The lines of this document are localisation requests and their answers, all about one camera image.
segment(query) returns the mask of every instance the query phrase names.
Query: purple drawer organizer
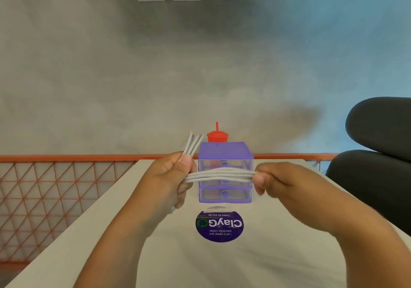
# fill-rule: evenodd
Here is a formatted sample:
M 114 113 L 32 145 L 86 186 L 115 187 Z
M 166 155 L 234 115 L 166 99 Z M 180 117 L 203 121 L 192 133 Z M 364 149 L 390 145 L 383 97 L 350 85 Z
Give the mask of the purple drawer organizer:
M 244 142 L 203 142 L 198 154 L 198 171 L 219 167 L 253 170 L 254 155 Z M 251 202 L 252 183 L 200 181 L 200 202 Z

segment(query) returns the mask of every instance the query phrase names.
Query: gray concrete wall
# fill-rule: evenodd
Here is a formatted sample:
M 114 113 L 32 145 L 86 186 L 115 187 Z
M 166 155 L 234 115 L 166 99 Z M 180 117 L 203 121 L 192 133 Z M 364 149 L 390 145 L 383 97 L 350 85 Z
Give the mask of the gray concrete wall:
M 0 0 L 0 153 L 163 153 L 214 122 L 254 152 L 358 148 L 411 96 L 411 0 Z

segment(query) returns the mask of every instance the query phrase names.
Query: table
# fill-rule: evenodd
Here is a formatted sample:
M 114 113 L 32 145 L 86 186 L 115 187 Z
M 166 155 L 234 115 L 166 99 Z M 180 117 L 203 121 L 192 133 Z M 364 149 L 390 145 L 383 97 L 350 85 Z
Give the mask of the table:
M 291 161 L 321 174 L 304 160 L 255 160 L 254 165 L 267 161 Z M 7 287 L 71 288 L 151 163 L 138 161 Z M 196 217 L 216 204 L 199 203 L 198 187 L 193 186 L 183 208 L 167 216 L 147 239 L 138 288 L 346 287 L 344 257 L 336 240 L 301 224 L 278 200 L 253 192 L 251 204 L 219 205 L 241 215 L 242 235 L 227 243 L 202 238 Z M 411 248 L 411 238 L 397 231 Z

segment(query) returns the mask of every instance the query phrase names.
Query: sticker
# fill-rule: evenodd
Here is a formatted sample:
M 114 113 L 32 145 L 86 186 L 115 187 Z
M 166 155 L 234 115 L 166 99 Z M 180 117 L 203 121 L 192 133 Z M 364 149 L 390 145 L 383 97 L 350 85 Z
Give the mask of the sticker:
M 201 212 L 196 218 L 197 231 L 212 242 L 230 242 L 244 230 L 244 222 L 235 211 L 229 213 Z

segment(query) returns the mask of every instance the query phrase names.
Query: black chair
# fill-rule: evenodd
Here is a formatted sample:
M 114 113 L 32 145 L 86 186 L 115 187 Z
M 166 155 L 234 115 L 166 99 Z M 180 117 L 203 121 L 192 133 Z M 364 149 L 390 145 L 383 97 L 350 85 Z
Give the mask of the black chair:
M 411 98 L 362 101 L 348 114 L 354 150 L 331 161 L 326 175 L 411 236 Z

